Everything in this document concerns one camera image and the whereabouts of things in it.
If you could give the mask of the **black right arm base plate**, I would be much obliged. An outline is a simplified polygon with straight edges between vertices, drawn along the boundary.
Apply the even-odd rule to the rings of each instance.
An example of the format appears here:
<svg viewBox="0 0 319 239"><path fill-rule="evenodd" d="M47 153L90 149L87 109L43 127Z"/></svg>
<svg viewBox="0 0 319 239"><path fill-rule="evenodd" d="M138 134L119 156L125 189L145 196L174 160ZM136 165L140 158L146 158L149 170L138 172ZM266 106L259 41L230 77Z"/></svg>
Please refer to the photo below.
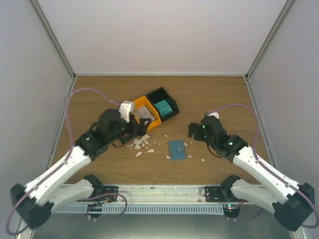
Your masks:
<svg viewBox="0 0 319 239"><path fill-rule="evenodd" d="M230 191L230 188L221 186L204 186L199 189L199 193L206 202L230 202L239 203L240 199L236 198Z"/></svg>

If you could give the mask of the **teal card holder wallet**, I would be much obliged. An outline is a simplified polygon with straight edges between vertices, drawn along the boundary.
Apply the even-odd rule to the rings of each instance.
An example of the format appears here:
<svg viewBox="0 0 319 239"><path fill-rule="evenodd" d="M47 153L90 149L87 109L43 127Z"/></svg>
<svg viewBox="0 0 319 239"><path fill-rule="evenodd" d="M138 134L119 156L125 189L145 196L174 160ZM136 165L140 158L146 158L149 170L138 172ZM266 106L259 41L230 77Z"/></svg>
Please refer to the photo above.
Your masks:
<svg viewBox="0 0 319 239"><path fill-rule="evenodd" d="M171 140L168 142L168 147L172 161L187 159L185 145L182 140Z"/></svg>

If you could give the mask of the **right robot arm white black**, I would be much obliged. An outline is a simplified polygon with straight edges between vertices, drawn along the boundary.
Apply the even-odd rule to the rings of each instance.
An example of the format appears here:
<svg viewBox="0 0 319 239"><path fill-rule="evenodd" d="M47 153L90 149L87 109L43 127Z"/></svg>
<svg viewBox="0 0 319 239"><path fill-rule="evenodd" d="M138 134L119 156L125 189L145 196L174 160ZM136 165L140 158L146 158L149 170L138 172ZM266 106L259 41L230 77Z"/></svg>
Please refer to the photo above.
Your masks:
<svg viewBox="0 0 319 239"><path fill-rule="evenodd" d="M222 183L221 197L231 202L235 198L251 202L274 215L285 229L295 232L315 208L315 190L308 184L300 184L287 177L257 155L241 137L228 134L218 117L205 116L200 123L190 123L188 137L205 142L219 157L244 169L261 186L252 185L235 175Z"/></svg>

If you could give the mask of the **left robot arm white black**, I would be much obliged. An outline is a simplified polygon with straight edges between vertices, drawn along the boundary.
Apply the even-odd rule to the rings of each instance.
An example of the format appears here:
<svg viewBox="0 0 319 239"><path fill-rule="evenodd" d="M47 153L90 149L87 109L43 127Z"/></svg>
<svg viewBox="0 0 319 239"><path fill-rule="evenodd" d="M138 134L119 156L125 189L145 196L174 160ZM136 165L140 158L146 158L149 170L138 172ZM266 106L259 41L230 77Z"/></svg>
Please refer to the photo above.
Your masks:
<svg viewBox="0 0 319 239"><path fill-rule="evenodd" d="M15 184L10 190L14 211L31 229L42 226L52 212L75 201L98 201L103 195L103 184L93 175L62 188L61 185L83 167L108 150L114 141L122 144L144 136L150 118L136 119L127 105L107 109L97 122L82 134L71 149L47 171L25 185Z"/></svg>

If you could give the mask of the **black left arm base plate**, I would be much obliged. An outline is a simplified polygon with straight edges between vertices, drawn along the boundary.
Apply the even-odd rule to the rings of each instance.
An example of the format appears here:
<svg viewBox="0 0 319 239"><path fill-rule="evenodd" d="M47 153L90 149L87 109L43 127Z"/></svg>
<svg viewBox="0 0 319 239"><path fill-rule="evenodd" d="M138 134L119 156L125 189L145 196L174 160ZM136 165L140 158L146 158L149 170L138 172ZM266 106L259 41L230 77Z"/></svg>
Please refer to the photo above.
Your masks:
<svg viewBox="0 0 319 239"><path fill-rule="evenodd" d="M114 202L117 200L117 196L114 193L118 192L118 186L101 186L99 188L94 189L93 193L89 198L84 199L85 202Z"/></svg>

